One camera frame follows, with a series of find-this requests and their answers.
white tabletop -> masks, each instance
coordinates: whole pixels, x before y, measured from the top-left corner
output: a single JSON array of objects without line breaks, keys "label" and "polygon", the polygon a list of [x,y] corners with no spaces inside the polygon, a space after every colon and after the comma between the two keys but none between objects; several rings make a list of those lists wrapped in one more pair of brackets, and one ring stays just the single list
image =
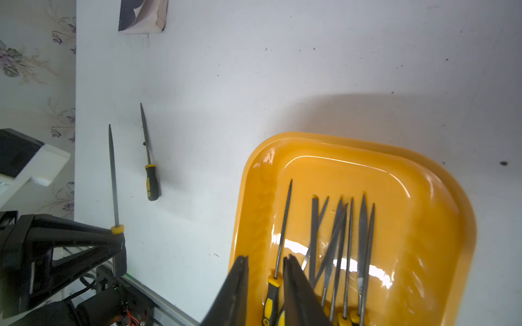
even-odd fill
[{"label": "white tabletop", "polygon": [[129,274],[200,321],[227,274],[249,155],[316,132],[444,164],[478,226],[457,324],[520,324],[520,1],[171,0],[150,35],[119,34],[119,8],[77,4],[75,218],[113,225],[110,123]]}]

wall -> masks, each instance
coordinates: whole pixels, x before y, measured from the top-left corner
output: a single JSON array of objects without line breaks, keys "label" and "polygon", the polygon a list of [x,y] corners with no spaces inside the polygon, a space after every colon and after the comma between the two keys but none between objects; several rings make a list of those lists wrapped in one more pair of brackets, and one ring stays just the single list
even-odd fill
[{"label": "wall", "polygon": [[48,187],[23,186],[2,210],[73,218],[75,0],[0,2],[0,128],[71,153]]}]

rubber grip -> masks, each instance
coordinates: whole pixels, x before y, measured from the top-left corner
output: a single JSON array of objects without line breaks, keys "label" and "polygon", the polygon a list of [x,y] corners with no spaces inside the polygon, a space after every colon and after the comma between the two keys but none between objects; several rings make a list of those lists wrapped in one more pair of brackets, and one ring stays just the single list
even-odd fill
[{"label": "rubber grip", "polygon": [[279,306],[279,288],[268,283],[268,294],[265,300],[265,308],[263,310],[263,326],[275,326],[277,319],[277,309]]},{"label": "rubber grip", "polygon": [[156,166],[147,165],[145,166],[147,171],[147,197],[150,201],[158,199],[160,197],[158,179],[156,178]]}]

cable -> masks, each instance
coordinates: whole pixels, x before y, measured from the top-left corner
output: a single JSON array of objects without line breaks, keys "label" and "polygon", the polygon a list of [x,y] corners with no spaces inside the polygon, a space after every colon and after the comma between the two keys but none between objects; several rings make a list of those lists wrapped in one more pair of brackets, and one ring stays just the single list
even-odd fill
[{"label": "cable", "polygon": [[139,320],[131,315],[131,311],[127,309],[127,315],[129,316],[129,326],[139,326]]},{"label": "cable", "polygon": [[84,289],[81,289],[80,291],[76,292],[76,293],[73,293],[71,295],[69,295],[68,297],[66,297],[65,299],[63,299],[63,301],[67,301],[67,300],[72,300],[74,298],[76,298],[77,296],[79,295],[82,295],[83,293],[87,292],[88,290],[92,289],[93,287],[96,286],[96,279],[94,278],[93,275],[91,274],[84,274],[82,276],[83,277],[92,277],[94,280],[92,281],[92,283],[90,283],[89,285],[87,285]]},{"label": "cable", "polygon": [[80,282],[82,282],[85,286],[91,285],[89,282],[87,282],[85,277],[87,277],[89,279],[93,279],[93,280],[96,279],[96,277],[94,275],[92,275],[92,274],[89,274],[89,273],[84,274],[82,277],[80,277]]}]

metal shaft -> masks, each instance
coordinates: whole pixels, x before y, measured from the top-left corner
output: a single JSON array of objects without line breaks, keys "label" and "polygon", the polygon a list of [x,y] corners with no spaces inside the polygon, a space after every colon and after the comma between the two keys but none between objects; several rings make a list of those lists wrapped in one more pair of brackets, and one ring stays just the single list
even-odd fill
[{"label": "metal shaft", "polygon": [[359,290],[358,313],[361,314],[364,276],[366,275],[366,245],[368,240],[368,207],[366,195],[362,196],[359,213],[359,254],[357,257],[357,288]]},{"label": "metal shaft", "polygon": [[143,134],[145,136],[145,148],[147,149],[147,161],[150,164],[150,153],[149,153],[149,130],[147,129],[147,121],[145,120],[145,112],[143,111],[143,104],[139,104],[141,109],[141,124],[143,125]]},{"label": "metal shaft", "polygon": [[363,294],[362,294],[362,308],[361,308],[361,322],[359,325],[364,326],[364,314],[366,312],[366,299],[368,297],[368,282],[370,280],[370,260],[372,259],[372,245],[373,245],[373,228],[375,224],[375,204],[372,206],[372,213],[370,215],[370,231],[368,232],[368,247],[366,250],[366,277],[364,279]]},{"label": "metal shaft", "polygon": [[312,198],[312,217],[310,221],[310,251],[313,253],[310,257],[310,267],[308,269],[308,281],[315,283],[315,260],[317,253],[317,230],[319,229],[319,199]]},{"label": "metal shaft", "polygon": [[[341,198],[339,200],[339,204],[337,205],[337,212],[335,213],[334,226],[331,230],[331,236],[330,236],[331,244],[334,244],[334,245],[337,244],[337,234],[334,238],[334,230],[335,230],[336,225],[341,223],[342,216],[343,216],[343,209],[342,209],[342,198]],[[324,284],[323,284],[323,294],[321,296],[321,307],[325,306],[326,292],[328,292],[328,287],[330,285],[331,271],[333,269],[333,263],[334,263],[334,256],[331,256],[331,260],[330,259],[328,259],[328,260],[329,261],[326,262],[326,267],[325,267],[325,280],[324,280]]]},{"label": "metal shaft", "polygon": [[[319,214],[319,221],[317,222],[317,229],[321,226],[321,222],[323,221],[323,217],[325,216],[326,207],[328,206],[328,201],[330,200],[330,197],[326,197],[325,203],[323,204],[323,209],[321,210],[321,213]],[[310,245],[308,245],[308,250],[306,251],[306,255],[304,256],[303,263],[301,264],[301,270],[304,270],[306,268],[306,264],[308,263],[308,259],[310,259]]]},{"label": "metal shaft", "polygon": [[353,197],[350,200],[350,223],[348,225],[348,251],[346,253],[346,279],[345,279],[345,296],[342,306],[342,317],[348,318],[348,285],[350,283],[350,261],[352,256],[352,230],[353,230]]},{"label": "metal shaft", "polygon": [[[346,204],[346,206],[343,208],[341,214],[344,215],[344,213],[347,210],[348,210],[348,204]],[[339,234],[339,232],[341,232],[341,223],[337,223],[337,225],[334,226],[334,236],[333,236],[333,238],[336,238],[337,235]],[[336,247],[337,247],[337,242],[330,242],[330,244],[328,245],[328,248],[326,249],[326,253],[324,255],[323,262],[321,262],[321,266],[319,267],[319,271],[317,272],[317,276],[315,278],[315,282],[311,282],[310,281],[310,285],[312,286],[312,289],[315,289],[315,286],[317,285],[317,280],[319,280],[321,278],[321,275],[325,271],[325,268],[326,268],[326,265],[328,264],[328,262],[330,264],[332,264],[332,261],[333,261],[334,256],[335,256],[335,248]]]},{"label": "metal shaft", "polygon": [[109,160],[111,162],[111,182],[112,182],[112,205],[114,207],[114,225],[120,226],[120,216],[118,215],[118,194],[116,191],[116,166],[114,164],[114,144],[112,142],[112,130],[109,125]]},{"label": "metal shaft", "polygon": [[346,210],[344,215],[342,216],[342,227],[341,234],[339,235],[339,249],[337,251],[337,266],[335,267],[335,276],[334,276],[334,290],[331,295],[331,306],[330,306],[330,321],[334,321],[334,310],[335,310],[335,300],[337,297],[337,288],[339,286],[339,279],[341,277],[341,261],[342,261],[342,252],[345,248],[345,235],[346,235]]},{"label": "metal shaft", "polygon": [[281,262],[281,254],[283,253],[284,233],[287,230],[288,210],[290,209],[290,197],[292,196],[292,182],[293,180],[290,180],[290,186],[288,186],[287,203],[284,206],[283,225],[281,227],[281,236],[279,238],[279,248],[277,249],[276,272],[274,279],[277,279],[277,275],[279,273],[279,263]]}]

